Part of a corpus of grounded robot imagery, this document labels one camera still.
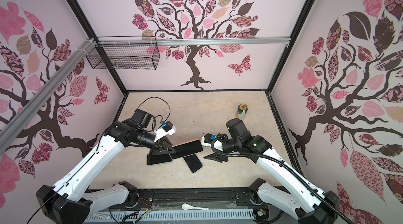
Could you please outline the black smartphone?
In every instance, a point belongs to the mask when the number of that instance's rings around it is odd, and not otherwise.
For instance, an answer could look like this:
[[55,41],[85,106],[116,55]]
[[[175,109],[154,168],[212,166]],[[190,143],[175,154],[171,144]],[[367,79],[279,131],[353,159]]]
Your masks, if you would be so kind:
[[173,160],[203,151],[201,142],[188,143],[174,148],[176,149],[176,154],[171,154]]

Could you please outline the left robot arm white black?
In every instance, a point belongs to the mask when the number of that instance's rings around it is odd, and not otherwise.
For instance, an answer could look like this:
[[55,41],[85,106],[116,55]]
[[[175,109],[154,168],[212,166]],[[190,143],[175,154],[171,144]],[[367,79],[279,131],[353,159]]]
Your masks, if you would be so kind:
[[151,156],[176,153],[167,138],[176,132],[175,126],[164,121],[156,131],[146,130],[154,119],[153,115],[136,109],[131,118],[111,124],[75,168],[53,186],[44,185],[37,191],[39,211],[56,224],[81,224],[88,216],[111,206],[135,207],[138,190],[126,181],[92,193],[87,189],[106,165],[128,146],[149,148]]

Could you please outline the pink phone case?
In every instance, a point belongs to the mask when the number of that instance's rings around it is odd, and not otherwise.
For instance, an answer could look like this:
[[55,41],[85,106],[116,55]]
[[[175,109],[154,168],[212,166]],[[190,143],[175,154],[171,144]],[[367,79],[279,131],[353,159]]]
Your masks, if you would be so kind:
[[173,147],[178,147],[178,146],[180,146],[180,145],[184,145],[184,144],[188,144],[188,143],[193,143],[193,142],[200,142],[200,139],[190,140],[190,141],[187,141],[187,142],[184,142],[184,143],[180,143],[180,144],[174,145]]

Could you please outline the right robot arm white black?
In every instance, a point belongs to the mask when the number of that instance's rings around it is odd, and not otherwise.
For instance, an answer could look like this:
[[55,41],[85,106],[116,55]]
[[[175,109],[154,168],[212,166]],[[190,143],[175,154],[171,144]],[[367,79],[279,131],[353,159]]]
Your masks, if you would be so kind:
[[261,179],[251,185],[252,198],[258,204],[277,207],[299,224],[332,224],[339,215],[340,200],[332,192],[325,192],[300,175],[259,135],[253,136],[238,118],[226,123],[228,134],[206,134],[203,146],[211,147],[215,159],[245,157],[270,173],[285,190],[278,189]]

